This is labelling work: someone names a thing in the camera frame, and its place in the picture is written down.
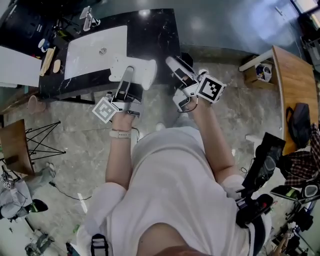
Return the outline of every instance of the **marble countertop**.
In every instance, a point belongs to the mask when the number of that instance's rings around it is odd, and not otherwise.
[[[74,33],[79,38],[94,32],[127,26],[127,56],[144,60],[155,60],[157,75],[154,83],[171,84],[171,71],[166,65],[168,56],[180,56],[180,43],[176,18],[173,9],[151,9],[147,16],[138,11],[121,13],[100,19],[99,26],[81,33]],[[39,97],[47,101],[63,100],[91,92],[111,90],[118,87],[117,82],[110,82],[110,69],[79,75],[71,79],[65,78],[65,63],[68,42],[57,37],[53,41],[56,50],[49,70],[39,79]],[[58,73],[53,73],[53,63],[61,60]]]

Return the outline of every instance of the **cardboard box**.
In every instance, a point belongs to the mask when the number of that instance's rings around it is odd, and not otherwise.
[[[251,88],[261,88],[267,90],[277,90],[278,89],[278,81],[277,81],[277,71],[275,68],[275,64],[270,61],[263,61],[262,63],[271,64],[271,79],[269,82],[259,80],[256,73],[256,68],[254,66],[245,70],[244,73],[244,82],[248,87]]]

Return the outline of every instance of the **faucet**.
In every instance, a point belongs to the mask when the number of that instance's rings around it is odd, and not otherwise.
[[[91,8],[90,6],[87,6],[83,9],[81,15],[80,15],[80,20],[85,18],[84,26],[83,26],[83,31],[89,31],[92,27],[97,27],[100,25],[100,19],[94,18],[94,16],[91,13]]]

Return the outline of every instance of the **plaid shirt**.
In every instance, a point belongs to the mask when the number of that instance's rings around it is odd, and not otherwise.
[[[285,185],[302,187],[306,180],[313,179],[320,170],[320,134],[315,123],[311,125],[310,152],[298,151],[288,154],[286,157],[292,163]]]

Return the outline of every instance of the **person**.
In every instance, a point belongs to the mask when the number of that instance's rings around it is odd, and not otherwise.
[[[15,220],[28,215],[29,212],[46,211],[47,205],[32,197],[38,188],[52,181],[55,176],[55,166],[47,162],[46,167],[36,172],[34,176],[27,175],[15,181],[11,189],[6,189],[0,182],[0,220],[3,218]]]
[[[288,249],[288,242],[289,240],[294,237],[294,228],[296,227],[296,222],[290,222],[287,224],[287,231],[284,233],[282,240],[277,245],[277,247],[273,250],[272,253],[270,253],[272,256],[286,256],[287,254],[283,253],[283,251],[287,251]]]
[[[95,234],[114,256],[249,255],[252,236],[236,224],[238,207],[227,196],[244,179],[210,103],[199,98],[191,114],[195,123],[180,115],[175,127],[142,138],[132,156],[130,139],[111,138],[105,183],[76,235],[80,255],[91,255]],[[112,129],[130,131],[133,120],[118,112]]]

